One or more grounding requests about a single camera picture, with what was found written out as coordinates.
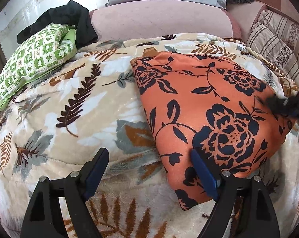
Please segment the orange black floral garment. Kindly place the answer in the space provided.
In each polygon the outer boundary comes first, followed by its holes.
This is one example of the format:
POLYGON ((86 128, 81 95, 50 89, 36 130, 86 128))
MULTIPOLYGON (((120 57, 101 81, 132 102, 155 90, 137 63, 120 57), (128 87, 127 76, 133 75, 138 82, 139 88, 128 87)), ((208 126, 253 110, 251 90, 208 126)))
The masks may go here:
POLYGON ((192 149, 246 177, 281 147, 294 124, 264 105, 273 89, 230 59, 145 52, 131 66, 168 182, 185 211, 209 199, 192 149))

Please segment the beige leaf-pattern fleece blanket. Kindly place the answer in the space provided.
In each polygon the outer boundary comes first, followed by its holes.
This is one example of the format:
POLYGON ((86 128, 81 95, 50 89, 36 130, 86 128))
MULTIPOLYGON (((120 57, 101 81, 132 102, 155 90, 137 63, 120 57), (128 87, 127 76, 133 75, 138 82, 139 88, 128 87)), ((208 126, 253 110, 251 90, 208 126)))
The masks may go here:
MULTIPOLYGON (((64 178, 104 147, 110 161, 87 209, 104 237, 196 237, 213 208, 183 210, 149 129, 131 61, 145 52, 224 57, 287 98, 297 84, 241 42, 204 33, 100 42, 73 62, 29 84, 0 119, 0 226, 19 237, 38 179, 64 178)), ((299 224, 299 123, 281 147, 246 177, 259 175, 271 197, 281 237, 299 224)))

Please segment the striped beige pillow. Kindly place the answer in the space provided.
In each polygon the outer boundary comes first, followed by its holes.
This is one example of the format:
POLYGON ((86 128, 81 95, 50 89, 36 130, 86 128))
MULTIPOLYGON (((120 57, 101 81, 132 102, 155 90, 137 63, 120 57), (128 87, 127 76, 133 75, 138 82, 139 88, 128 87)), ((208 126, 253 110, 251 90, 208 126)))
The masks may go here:
POLYGON ((298 23, 268 9, 263 10, 251 27, 247 45, 299 85, 298 23))

